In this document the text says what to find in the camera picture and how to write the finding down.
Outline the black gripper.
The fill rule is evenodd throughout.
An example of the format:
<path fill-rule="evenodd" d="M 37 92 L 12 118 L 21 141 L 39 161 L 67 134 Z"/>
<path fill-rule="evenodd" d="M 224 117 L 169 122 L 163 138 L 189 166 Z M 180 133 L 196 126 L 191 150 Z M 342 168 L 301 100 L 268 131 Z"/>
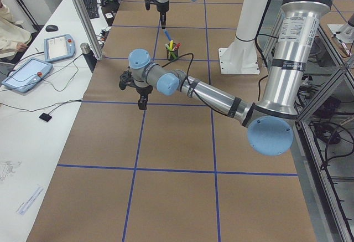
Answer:
<path fill-rule="evenodd" d="M 169 3 L 158 3 L 157 10 L 160 13 L 160 23 L 162 30 L 166 30 L 166 13 L 169 11 Z"/>
<path fill-rule="evenodd" d="M 153 87 L 151 85 L 148 85 L 146 87 L 140 87 L 137 84 L 135 84 L 135 89 L 136 89 L 137 93 L 140 94 L 140 98 L 138 100 L 139 109 L 146 110 L 148 97 L 149 97 L 149 94 L 152 93 Z"/>

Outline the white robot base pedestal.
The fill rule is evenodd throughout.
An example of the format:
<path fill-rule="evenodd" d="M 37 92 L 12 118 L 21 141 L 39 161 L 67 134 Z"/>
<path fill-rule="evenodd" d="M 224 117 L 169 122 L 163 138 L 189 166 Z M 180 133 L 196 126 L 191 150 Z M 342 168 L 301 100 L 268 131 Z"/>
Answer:
<path fill-rule="evenodd" d="M 258 75 L 256 36 L 261 26 L 268 0 L 244 0 L 234 41 L 228 48 L 220 48 L 222 74 Z"/>

